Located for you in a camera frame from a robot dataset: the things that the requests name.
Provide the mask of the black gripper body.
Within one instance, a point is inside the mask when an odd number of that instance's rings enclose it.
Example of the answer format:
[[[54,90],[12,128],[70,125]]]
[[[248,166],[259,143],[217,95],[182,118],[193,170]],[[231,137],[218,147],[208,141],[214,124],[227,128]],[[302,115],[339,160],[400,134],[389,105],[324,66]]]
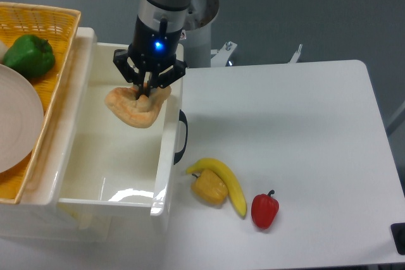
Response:
[[[167,16],[158,18],[156,28],[137,18],[132,43],[114,51],[113,63],[128,83],[141,86],[148,73],[147,86],[163,89],[185,75],[187,64],[176,55],[180,34],[169,31]]]

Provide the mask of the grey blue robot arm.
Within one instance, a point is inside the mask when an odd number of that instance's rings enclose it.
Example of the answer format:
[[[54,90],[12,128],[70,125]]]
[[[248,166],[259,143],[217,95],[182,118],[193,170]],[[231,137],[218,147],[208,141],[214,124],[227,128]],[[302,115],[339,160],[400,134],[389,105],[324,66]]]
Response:
[[[134,37],[114,52],[113,63],[137,95],[149,96],[185,75],[176,51],[192,0],[139,0]]]

